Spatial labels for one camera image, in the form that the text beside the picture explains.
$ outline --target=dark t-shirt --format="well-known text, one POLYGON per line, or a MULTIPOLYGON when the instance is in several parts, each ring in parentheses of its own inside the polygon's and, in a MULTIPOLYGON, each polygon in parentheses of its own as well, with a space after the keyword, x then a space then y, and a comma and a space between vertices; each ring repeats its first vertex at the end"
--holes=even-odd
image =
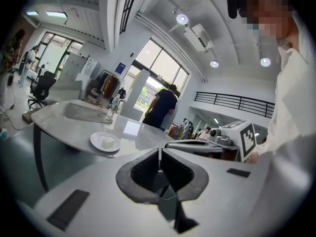
POLYGON ((159 99, 150 111, 150 114, 156 119, 163 121, 167 113, 176 107, 177 98, 170 90, 167 89, 162 89, 157 92, 156 96, 159 96, 159 99))

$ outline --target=white plate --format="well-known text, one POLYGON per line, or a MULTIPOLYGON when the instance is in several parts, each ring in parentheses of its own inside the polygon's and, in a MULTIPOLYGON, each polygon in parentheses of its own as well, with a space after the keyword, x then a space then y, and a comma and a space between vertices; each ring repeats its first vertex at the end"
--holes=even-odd
POLYGON ((97 149, 105 152, 114 152, 120 148, 119 138, 108 132, 95 132, 90 141, 97 149))

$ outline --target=marble table top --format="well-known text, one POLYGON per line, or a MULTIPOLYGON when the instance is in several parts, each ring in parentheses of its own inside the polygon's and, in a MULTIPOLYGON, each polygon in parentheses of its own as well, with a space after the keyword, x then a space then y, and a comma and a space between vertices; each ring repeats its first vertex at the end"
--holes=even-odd
POLYGON ((118 114, 114 114, 112 124, 68 118, 64 112, 69 102, 104 113, 108 112, 105 108, 81 100, 71 100, 44 107, 32 114, 31 119, 50 136, 78 150, 113 158, 149 148, 164 147, 166 143, 173 140, 158 128, 118 114), (120 139, 121 146, 118 151, 103 152, 91 144, 90 136, 102 131, 111 133, 120 139))

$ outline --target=air conditioner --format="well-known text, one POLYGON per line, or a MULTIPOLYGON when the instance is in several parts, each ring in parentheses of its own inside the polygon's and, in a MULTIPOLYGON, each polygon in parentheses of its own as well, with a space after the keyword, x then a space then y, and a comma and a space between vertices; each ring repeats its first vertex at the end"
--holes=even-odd
POLYGON ((210 37, 201 24, 198 24, 191 28, 186 26, 184 30, 184 36, 189 40, 189 42, 198 52, 206 51, 214 47, 212 41, 210 40, 210 37))

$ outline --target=black railing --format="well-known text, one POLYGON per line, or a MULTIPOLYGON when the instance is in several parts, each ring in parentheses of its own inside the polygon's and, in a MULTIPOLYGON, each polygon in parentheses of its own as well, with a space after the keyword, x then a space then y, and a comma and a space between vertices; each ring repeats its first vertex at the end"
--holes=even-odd
POLYGON ((125 30, 126 30, 129 13, 130 13, 130 10, 133 6, 133 3, 134 3, 134 0, 126 0, 125 1, 124 10, 123 10, 123 14, 122 14, 122 20, 120 23, 119 34, 121 34, 122 32, 125 32, 125 30))
POLYGON ((245 112, 261 115, 267 118, 272 117, 275 108, 274 103, 263 100, 236 95, 200 91, 197 92, 197 96, 194 101, 230 107, 245 112))

